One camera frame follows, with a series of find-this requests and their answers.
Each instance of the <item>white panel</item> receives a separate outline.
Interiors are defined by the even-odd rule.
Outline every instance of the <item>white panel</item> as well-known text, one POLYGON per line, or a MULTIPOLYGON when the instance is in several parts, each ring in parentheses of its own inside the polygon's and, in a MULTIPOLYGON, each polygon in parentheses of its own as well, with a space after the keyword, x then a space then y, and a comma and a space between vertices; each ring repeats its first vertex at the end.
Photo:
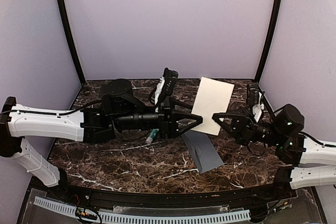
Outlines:
MULTIPOLYGON (((69 108, 80 83, 56 0, 0 0, 0 79, 0 104, 15 96, 26 106, 69 108)), ((51 139, 27 139, 48 155, 51 139)), ((16 223, 29 180, 17 162, 0 157, 1 223, 16 223)))
POLYGON ((305 116, 304 131, 335 142, 335 80, 335 0, 282 0, 261 80, 270 104, 293 104, 305 116))
POLYGON ((66 0, 88 80, 254 78, 273 0, 66 0))

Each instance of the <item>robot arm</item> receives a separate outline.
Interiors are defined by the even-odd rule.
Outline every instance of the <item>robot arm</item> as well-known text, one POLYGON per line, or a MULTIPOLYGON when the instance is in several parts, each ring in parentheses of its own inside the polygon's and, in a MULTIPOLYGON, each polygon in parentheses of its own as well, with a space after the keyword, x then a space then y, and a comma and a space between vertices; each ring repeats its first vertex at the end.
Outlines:
POLYGON ((261 99, 257 93, 259 88, 255 85, 248 86, 249 110, 215 113, 213 120, 240 145, 262 142, 276 147, 275 154, 279 159, 292 166, 280 168, 275 183, 289 183, 292 189, 336 184, 336 144, 316 140, 302 132, 305 118, 291 104, 282 107, 277 115, 272 116, 271 122, 259 120, 261 99), (230 119, 230 123, 226 123, 225 119, 230 119), (298 167, 301 164, 327 166, 298 167))
POLYGON ((65 184, 66 173, 47 162, 25 136, 66 138, 76 142, 103 143, 116 137, 117 131, 159 129, 160 138, 173 138, 202 123, 201 116, 176 110, 192 106, 171 97, 178 74, 165 69, 157 86, 155 105, 146 106, 133 96, 132 84, 126 79, 113 80, 101 88, 101 100, 74 111, 35 109, 7 98, 0 113, 0 156, 17 160, 27 172, 46 186, 65 184), (98 108, 87 108, 101 103, 98 108), (182 119, 193 123, 180 127, 182 119))

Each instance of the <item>marble countertop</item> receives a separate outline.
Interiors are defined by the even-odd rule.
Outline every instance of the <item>marble countertop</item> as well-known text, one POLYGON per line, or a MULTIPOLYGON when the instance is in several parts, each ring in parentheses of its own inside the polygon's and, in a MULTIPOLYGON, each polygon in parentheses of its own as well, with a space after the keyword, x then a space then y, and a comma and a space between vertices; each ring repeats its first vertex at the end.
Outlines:
MULTIPOLYGON (((223 80, 235 85, 230 109, 246 106, 249 80, 223 80)), ((132 80, 134 95, 148 104, 148 95, 157 80, 132 80)), ((99 98, 108 81, 89 81, 79 93, 73 109, 99 98)), ((199 80, 179 80, 174 97, 193 104, 199 80)), ((199 174, 181 137, 156 139, 145 145, 144 132, 117 133, 105 144, 84 144, 57 139, 49 161, 63 168, 69 183, 95 189, 130 193, 204 193, 271 184, 277 169, 284 166, 268 148, 262 157, 253 156, 239 146, 224 130, 209 136, 224 165, 199 174)), ((263 151, 261 144, 251 148, 263 151)))

